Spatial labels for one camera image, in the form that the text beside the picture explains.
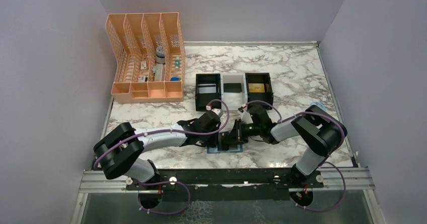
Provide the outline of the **blue card holder wallet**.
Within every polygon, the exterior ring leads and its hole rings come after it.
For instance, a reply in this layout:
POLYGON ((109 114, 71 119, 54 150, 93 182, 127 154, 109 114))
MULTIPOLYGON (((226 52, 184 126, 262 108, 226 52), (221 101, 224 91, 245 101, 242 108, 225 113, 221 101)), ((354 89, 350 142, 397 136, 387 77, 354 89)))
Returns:
POLYGON ((216 146, 208 147, 208 154, 220 154, 220 153, 241 153, 243 151, 243 145, 237 141, 236 136, 232 136, 228 132, 220 132, 218 137, 215 139, 216 146))

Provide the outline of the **grey card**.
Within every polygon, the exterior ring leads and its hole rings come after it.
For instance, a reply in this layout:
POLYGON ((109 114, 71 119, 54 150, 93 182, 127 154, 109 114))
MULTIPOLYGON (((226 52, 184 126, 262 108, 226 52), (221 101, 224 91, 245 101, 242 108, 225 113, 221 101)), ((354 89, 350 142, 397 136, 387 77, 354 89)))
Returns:
POLYGON ((220 132, 218 135, 218 144, 217 148, 219 151, 228 151, 230 149, 230 145, 228 143, 229 132, 220 132))

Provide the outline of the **silver crest card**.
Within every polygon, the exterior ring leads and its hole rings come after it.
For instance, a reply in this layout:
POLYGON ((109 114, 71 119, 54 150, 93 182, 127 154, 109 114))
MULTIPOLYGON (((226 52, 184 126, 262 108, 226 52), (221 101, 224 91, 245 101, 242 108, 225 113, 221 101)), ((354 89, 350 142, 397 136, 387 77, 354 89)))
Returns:
POLYGON ((217 87, 215 85, 206 85, 206 86, 199 86, 198 87, 198 93, 199 94, 214 94, 217 92, 217 87))

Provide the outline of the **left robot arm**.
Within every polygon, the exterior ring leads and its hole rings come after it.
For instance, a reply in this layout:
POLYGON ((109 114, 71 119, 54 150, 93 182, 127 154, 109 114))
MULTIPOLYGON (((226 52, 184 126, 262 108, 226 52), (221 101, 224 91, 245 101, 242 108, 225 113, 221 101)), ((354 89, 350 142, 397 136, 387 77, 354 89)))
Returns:
POLYGON ((160 174, 151 160, 142 160, 140 155, 165 147, 207 142, 218 134, 222 115, 221 109, 212 109, 199 118, 153 129, 137 129, 129 122, 121 123, 95 144, 94 166, 100 166, 108 180, 127 176, 152 189, 158 184, 160 174))

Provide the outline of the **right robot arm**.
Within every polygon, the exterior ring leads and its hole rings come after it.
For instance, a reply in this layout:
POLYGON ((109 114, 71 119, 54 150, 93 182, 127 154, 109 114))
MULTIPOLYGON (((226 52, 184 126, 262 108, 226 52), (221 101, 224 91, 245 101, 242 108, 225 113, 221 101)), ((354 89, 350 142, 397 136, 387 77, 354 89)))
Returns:
POLYGON ((251 122, 235 120, 232 130, 219 133, 218 148, 228 150, 232 146, 247 143, 252 136, 259 136, 268 144, 278 144, 300 136, 308 147, 292 166, 291 182, 297 187, 310 182, 311 175, 343 144, 348 134, 341 122, 316 105, 278 122, 273 122, 266 109, 260 105, 250 107, 247 113, 251 122))

